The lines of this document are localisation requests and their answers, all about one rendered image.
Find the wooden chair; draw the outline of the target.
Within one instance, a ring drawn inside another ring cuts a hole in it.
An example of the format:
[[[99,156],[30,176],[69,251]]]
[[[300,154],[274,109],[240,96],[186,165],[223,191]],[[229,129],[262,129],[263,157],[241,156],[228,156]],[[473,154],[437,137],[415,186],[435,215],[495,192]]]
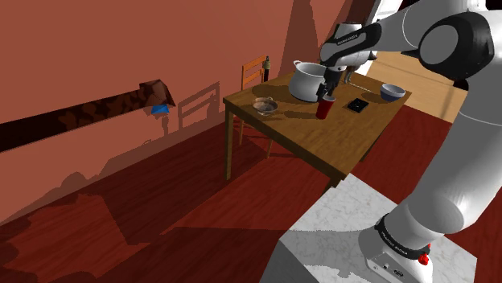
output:
[[[262,83],[269,79],[270,73],[270,58],[267,55],[262,55],[252,61],[243,64],[241,69],[241,89],[253,80],[259,78]]]

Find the red plastic cup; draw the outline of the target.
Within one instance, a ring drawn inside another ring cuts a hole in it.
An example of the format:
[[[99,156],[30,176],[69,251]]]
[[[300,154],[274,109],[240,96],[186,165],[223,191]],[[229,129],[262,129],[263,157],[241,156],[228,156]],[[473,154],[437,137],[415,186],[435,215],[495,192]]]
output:
[[[322,98],[320,98],[315,116],[321,120],[326,119],[335,100],[336,100],[335,97],[328,95],[324,95]]]

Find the blue and white bowl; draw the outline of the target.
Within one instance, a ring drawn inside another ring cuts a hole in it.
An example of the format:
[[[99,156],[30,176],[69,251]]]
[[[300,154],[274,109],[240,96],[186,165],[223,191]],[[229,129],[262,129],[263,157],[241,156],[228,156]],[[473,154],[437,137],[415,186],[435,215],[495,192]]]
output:
[[[386,101],[395,101],[402,98],[406,94],[406,90],[394,84],[381,85],[381,98]]]

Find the wooden table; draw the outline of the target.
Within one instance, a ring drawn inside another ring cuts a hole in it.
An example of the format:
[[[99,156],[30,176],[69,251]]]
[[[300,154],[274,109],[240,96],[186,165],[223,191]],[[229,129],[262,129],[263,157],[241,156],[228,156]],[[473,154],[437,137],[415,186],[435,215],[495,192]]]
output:
[[[231,178],[233,118],[263,133],[274,143],[289,150],[325,174],[335,187],[344,180],[358,162],[364,160],[386,126],[411,95],[395,101],[383,100],[379,80],[354,74],[358,86],[339,84],[333,92],[336,98],[327,118],[315,116],[317,104],[295,99],[288,90],[293,75],[279,76],[263,84],[236,92],[223,98],[225,105],[224,177]],[[259,97],[272,97],[278,109],[269,116],[258,114],[253,102]],[[354,99],[369,103],[361,113],[347,108]]]

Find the marble robot stand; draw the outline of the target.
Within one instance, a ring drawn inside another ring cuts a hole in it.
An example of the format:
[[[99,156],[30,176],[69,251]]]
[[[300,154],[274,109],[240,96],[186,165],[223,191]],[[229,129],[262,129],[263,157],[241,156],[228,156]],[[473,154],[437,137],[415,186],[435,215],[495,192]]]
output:
[[[385,256],[365,260],[359,246],[360,232],[395,206],[350,174],[280,237],[259,283],[412,283]]]

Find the dark brown patterned beam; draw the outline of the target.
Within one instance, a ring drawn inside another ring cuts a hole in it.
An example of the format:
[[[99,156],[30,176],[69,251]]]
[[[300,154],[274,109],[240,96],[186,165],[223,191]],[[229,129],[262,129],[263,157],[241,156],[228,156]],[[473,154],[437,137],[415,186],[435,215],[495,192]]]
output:
[[[1,123],[0,153],[155,105],[175,106],[171,92],[161,80],[141,83],[131,92]]]

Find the white cooking pot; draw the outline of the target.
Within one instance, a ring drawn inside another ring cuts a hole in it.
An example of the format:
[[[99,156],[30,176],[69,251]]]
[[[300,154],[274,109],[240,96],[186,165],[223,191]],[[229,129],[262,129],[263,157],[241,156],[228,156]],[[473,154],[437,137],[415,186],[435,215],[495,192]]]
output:
[[[290,94],[298,100],[315,103],[318,101],[319,86],[324,82],[326,67],[320,64],[293,62],[295,71],[289,82]]]

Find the black flat square device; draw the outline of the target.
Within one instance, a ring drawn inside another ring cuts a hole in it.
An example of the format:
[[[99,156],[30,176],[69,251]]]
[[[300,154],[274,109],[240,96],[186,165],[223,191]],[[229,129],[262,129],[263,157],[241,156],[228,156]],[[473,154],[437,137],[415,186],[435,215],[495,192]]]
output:
[[[347,108],[356,113],[361,113],[368,105],[367,101],[356,98],[347,105]]]

